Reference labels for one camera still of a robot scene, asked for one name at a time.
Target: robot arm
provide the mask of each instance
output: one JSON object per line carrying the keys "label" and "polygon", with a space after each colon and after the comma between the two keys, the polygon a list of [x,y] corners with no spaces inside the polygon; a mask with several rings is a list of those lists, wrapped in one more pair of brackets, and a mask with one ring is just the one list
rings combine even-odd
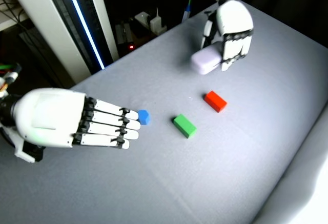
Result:
{"label": "robot arm", "polygon": [[15,146],[15,155],[35,162],[25,144],[38,148],[71,148],[73,145],[129,148],[138,139],[138,113],[86,97],[70,90],[43,88],[22,98],[1,100],[3,130]]}
{"label": "robot arm", "polygon": [[248,54],[254,25],[249,11],[242,2],[217,1],[219,8],[214,12],[206,12],[208,21],[205,25],[201,49],[212,44],[218,31],[223,39],[221,69],[225,71],[233,62]]}

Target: green rectangular block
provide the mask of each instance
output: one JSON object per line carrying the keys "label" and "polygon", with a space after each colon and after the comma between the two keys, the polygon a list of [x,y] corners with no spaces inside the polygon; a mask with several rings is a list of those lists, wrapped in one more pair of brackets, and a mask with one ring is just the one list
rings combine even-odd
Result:
{"label": "green rectangular block", "polygon": [[184,115],[176,117],[173,120],[173,123],[187,138],[190,138],[197,130],[197,128]]}

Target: red block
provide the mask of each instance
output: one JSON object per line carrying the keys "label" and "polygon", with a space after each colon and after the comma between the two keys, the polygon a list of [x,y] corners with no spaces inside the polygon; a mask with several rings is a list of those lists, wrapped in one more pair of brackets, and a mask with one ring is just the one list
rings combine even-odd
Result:
{"label": "red block", "polygon": [[205,96],[205,102],[208,103],[216,112],[220,112],[227,105],[227,102],[224,101],[219,95],[214,91],[209,92]]}

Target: gray tablecloth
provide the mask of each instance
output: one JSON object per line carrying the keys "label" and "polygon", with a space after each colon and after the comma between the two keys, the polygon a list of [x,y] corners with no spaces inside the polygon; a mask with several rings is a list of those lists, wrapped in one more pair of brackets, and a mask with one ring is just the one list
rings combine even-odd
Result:
{"label": "gray tablecloth", "polygon": [[[199,14],[74,87],[150,112],[129,150],[48,148],[31,165],[1,141],[0,223],[251,222],[328,99],[328,50],[248,8],[250,52],[227,72],[190,69]],[[211,90],[222,113],[202,99]],[[181,113],[191,139],[172,124]]]}

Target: blue hexagonal block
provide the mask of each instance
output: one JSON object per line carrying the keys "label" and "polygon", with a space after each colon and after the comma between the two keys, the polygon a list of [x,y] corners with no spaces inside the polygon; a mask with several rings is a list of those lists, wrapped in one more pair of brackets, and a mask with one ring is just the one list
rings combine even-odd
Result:
{"label": "blue hexagonal block", "polygon": [[141,125],[147,125],[150,122],[150,115],[148,114],[147,110],[139,110],[139,122]]}

